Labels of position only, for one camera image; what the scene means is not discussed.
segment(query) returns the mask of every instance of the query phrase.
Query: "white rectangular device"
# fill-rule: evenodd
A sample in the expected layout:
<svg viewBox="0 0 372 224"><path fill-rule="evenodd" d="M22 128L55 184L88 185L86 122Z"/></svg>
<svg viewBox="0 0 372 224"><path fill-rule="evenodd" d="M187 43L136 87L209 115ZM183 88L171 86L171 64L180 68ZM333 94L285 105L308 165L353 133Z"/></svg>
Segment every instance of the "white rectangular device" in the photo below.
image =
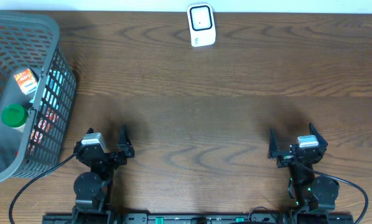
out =
<svg viewBox="0 0 372 224"><path fill-rule="evenodd" d="M196 4L187 9L190 39L193 47L215 43L216 30L212 7L209 4Z"/></svg>

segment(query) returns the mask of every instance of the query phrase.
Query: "bottle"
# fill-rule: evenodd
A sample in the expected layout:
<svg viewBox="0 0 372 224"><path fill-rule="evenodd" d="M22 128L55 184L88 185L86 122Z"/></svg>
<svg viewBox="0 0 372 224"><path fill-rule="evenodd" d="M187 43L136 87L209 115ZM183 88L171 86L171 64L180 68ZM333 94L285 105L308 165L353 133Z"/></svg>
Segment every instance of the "bottle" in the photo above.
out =
<svg viewBox="0 0 372 224"><path fill-rule="evenodd" d="M23 133L28 117L29 112L18 104L7 106L1 114L2 122L20 133Z"/></svg>

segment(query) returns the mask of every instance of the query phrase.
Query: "black square outline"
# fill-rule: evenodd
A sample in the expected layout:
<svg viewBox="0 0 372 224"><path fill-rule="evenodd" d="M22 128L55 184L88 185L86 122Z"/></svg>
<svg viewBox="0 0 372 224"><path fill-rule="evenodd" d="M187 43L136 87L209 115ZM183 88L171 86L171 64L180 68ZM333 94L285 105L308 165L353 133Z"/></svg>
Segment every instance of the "black square outline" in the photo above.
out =
<svg viewBox="0 0 372 224"><path fill-rule="evenodd" d="M192 9L197 9L197 8L200 8L200 7L207 7L208 9L208 15L210 16L210 24L211 26L208 27L208 28L204 28L204 29L194 29L194 26L193 26L193 16L192 16ZM191 7L190 10L189 10L189 14L190 14L190 22L192 23L192 29L194 31L201 31L201 30L207 30L207 29L211 29L212 28L212 19L211 19L211 10L208 6L195 6L195 7Z"/></svg>

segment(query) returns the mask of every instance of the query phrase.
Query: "small carton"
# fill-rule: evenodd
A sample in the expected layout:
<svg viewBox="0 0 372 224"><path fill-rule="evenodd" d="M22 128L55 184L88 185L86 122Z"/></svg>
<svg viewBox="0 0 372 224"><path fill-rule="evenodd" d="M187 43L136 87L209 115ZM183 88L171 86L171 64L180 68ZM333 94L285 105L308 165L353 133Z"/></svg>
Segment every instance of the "small carton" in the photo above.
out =
<svg viewBox="0 0 372 224"><path fill-rule="evenodd" d="M38 88L38 81L29 68L14 75L14 78L25 95L36 91Z"/></svg>

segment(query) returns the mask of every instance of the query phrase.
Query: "wood grain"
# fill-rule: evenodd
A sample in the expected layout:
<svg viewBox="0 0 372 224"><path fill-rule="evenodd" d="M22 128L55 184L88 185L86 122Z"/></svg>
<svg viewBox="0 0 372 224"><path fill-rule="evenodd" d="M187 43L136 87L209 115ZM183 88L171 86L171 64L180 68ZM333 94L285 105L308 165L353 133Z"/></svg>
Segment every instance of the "wood grain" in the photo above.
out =
<svg viewBox="0 0 372 224"><path fill-rule="evenodd" d="M89 127L111 151L119 127L130 130L136 157L116 173L120 211L292 207L288 170L266 159L269 127L283 145L313 122L329 143L315 169L362 186L362 223L372 223L372 15L217 13L215 45L193 49L185 13L42 13L79 73L62 160ZM87 170L72 160L34 183L16 222L70 212ZM0 184L0 223L27 181ZM357 218L363 196L341 184L336 205Z"/></svg>

